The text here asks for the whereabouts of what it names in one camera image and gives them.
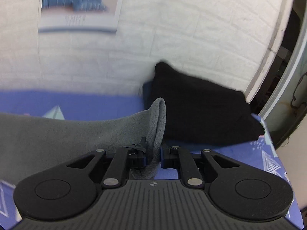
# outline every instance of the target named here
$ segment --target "gray cloth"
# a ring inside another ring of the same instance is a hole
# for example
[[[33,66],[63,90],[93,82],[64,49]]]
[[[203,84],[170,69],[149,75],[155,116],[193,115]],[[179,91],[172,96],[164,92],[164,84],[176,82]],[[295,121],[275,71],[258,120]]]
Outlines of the gray cloth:
[[[136,179],[155,176],[166,120],[165,102],[106,121],[69,121],[0,114],[0,179],[17,184],[24,178],[96,149],[109,153],[146,137],[150,165],[132,170]]]

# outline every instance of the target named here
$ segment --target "blue mat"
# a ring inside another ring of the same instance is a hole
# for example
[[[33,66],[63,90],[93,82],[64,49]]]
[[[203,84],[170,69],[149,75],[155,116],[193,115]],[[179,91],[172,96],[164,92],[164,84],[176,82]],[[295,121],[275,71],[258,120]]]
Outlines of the blue mat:
[[[143,109],[142,98],[137,96],[96,96],[40,91],[0,92],[0,112],[40,117],[86,121],[107,120],[129,116]],[[199,150],[204,148],[214,149],[223,155],[278,175],[289,182],[267,132],[264,136],[260,136],[258,141],[223,148],[190,143],[180,143],[180,145],[194,153],[199,153]],[[177,172],[174,169],[159,168],[156,175],[156,179],[176,178]],[[18,220],[12,197],[13,189],[13,186],[0,182],[0,225],[4,229],[10,229]],[[303,220],[296,200],[292,202],[286,218],[303,229]]]

